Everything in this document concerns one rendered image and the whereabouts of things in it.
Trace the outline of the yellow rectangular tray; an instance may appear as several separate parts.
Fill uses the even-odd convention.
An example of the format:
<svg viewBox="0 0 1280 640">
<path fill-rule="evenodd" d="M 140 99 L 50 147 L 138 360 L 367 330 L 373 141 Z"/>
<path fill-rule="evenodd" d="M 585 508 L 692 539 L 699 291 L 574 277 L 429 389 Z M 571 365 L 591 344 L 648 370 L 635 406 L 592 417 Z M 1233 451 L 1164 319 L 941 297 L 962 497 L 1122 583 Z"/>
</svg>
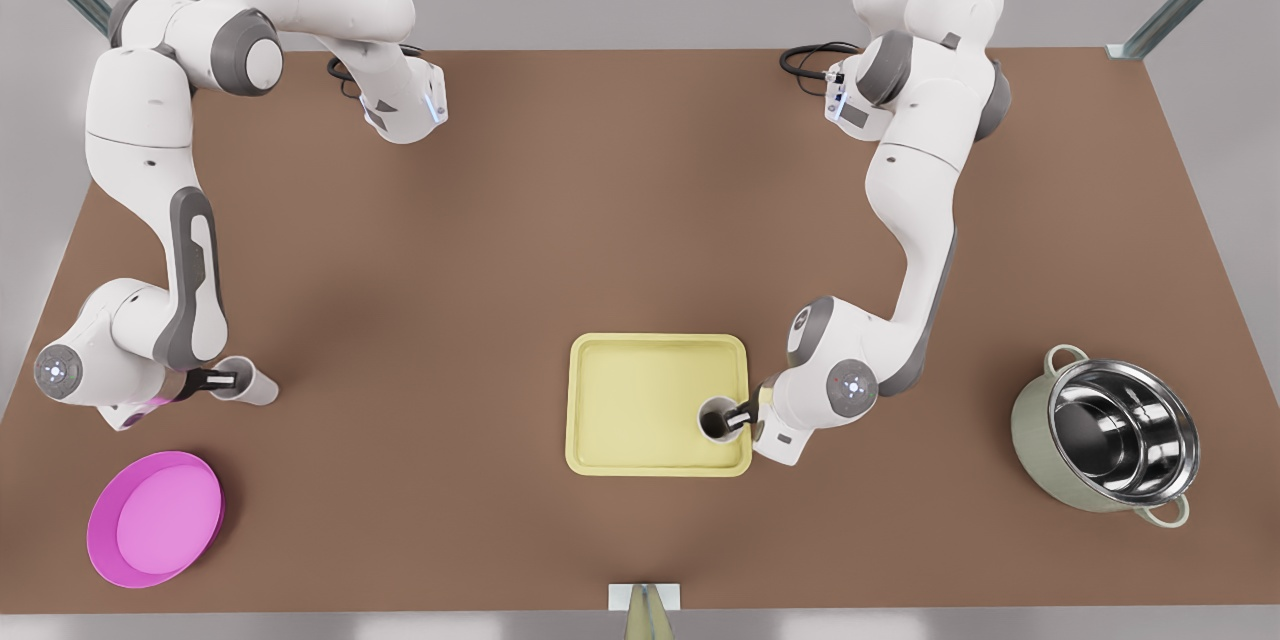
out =
<svg viewBox="0 0 1280 640">
<path fill-rule="evenodd" d="M 564 460 L 595 477 L 731 479 L 744 431 L 704 435 L 707 402 L 748 399 L 748 353 L 727 334 L 586 333 L 570 349 Z"/>
</svg>

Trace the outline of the white IKEA cup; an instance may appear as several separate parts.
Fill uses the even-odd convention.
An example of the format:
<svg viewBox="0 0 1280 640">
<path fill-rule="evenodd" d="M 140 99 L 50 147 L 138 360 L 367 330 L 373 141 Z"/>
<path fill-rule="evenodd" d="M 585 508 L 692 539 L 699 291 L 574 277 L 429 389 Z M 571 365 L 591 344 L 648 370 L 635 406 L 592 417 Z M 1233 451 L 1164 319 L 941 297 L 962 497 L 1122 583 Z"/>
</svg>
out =
<svg viewBox="0 0 1280 640">
<path fill-rule="evenodd" d="M 211 380 L 218 380 L 210 393 L 220 401 L 250 406 L 269 406 L 279 396 L 276 381 L 264 374 L 251 358 L 228 356 L 212 366 Z"/>
<path fill-rule="evenodd" d="M 749 404 L 737 403 L 730 397 L 708 398 L 698 410 L 699 431 L 717 444 L 736 440 L 751 419 Z"/>
</svg>

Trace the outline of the steel pot with green outside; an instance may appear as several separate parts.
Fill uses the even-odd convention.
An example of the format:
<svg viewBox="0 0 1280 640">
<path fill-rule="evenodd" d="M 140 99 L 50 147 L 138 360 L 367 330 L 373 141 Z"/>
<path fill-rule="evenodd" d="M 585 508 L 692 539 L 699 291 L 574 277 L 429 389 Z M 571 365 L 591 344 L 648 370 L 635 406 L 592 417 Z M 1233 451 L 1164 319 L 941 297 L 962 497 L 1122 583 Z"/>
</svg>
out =
<svg viewBox="0 0 1280 640">
<path fill-rule="evenodd" d="M 1160 529 L 1190 518 L 1201 434 L 1151 371 L 1059 344 L 1020 390 L 1010 428 L 1021 467 L 1057 502 L 1091 513 L 1130 511 Z"/>
</svg>

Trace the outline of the pink round plate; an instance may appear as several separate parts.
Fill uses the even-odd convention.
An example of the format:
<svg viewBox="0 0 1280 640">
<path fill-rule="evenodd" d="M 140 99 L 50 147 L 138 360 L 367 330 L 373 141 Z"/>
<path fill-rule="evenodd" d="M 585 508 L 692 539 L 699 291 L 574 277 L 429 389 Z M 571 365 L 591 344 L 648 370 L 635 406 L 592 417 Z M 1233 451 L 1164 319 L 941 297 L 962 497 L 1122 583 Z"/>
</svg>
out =
<svg viewBox="0 0 1280 640">
<path fill-rule="evenodd" d="M 90 563 L 125 589 L 154 588 L 188 570 L 221 530 L 225 498 L 200 457 L 165 451 L 124 467 L 100 493 L 86 527 Z"/>
</svg>

